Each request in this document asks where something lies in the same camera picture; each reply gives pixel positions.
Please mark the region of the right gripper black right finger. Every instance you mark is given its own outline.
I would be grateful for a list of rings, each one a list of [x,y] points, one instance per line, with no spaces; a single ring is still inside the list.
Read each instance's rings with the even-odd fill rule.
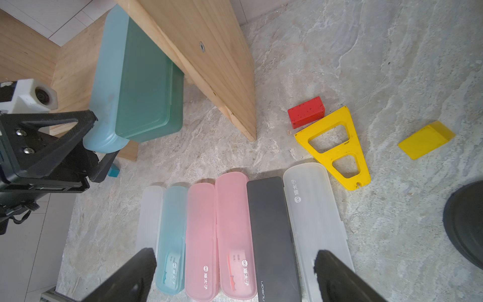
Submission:
[[[324,302],[387,302],[329,250],[319,250],[314,273]]]

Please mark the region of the light teal pencil case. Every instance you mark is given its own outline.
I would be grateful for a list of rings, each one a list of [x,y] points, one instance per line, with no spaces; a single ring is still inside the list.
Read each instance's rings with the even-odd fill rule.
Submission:
[[[171,296],[184,289],[187,192],[183,186],[168,188],[162,205],[155,283]]]
[[[89,102],[89,109],[98,120],[83,142],[86,149],[102,154],[118,152],[129,142],[115,132],[129,20],[128,14],[116,5],[104,24]]]

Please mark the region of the pink pencil case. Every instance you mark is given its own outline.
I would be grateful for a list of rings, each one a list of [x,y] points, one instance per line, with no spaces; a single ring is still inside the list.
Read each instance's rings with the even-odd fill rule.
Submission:
[[[215,186],[192,185],[187,195],[185,291],[195,301],[219,293]]]
[[[229,172],[215,182],[221,289],[239,300],[257,294],[248,181],[241,172]]]

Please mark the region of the clear white pencil case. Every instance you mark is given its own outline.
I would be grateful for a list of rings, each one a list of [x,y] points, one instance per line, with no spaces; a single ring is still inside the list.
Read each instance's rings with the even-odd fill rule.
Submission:
[[[283,183],[303,289],[308,301],[321,301],[314,272],[319,250],[354,269],[328,172],[319,163],[299,164],[285,171]]]

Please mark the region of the frosted white pencil case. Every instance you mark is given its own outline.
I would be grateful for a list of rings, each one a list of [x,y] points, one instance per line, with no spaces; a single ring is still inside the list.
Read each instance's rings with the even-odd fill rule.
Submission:
[[[152,248],[157,255],[160,218],[165,192],[166,189],[162,186],[149,186],[143,191],[135,244],[136,252],[144,248]]]

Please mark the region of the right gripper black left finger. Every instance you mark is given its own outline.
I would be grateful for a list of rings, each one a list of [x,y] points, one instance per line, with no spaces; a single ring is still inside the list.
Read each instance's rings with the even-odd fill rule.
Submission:
[[[156,267],[154,250],[143,248],[82,301],[146,301]]]

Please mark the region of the dark green pencil case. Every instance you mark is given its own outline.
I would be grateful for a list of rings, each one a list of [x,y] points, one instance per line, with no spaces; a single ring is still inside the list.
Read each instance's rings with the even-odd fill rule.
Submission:
[[[138,143],[183,125],[184,73],[129,20],[115,132]]]

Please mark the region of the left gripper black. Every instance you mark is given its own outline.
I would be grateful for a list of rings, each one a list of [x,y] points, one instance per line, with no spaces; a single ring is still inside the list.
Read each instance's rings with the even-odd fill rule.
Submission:
[[[83,145],[91,110],[1,115],[1,191],[81,193],[108,175],[116,152],[100,159]]]

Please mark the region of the black pencil case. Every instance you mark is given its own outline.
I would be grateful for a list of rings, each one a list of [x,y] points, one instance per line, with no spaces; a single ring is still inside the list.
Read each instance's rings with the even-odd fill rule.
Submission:
[[[259,301],[301,301],[283,180],[249,181],[247,193]]]

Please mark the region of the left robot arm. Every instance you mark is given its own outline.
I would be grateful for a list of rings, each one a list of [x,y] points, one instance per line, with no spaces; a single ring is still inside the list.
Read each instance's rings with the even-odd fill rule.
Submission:
[[[23,223],[49,193],[82,193],[105,180],[116,152],[99,159],[83,146],[91,110],[1,115],[1,233]]]

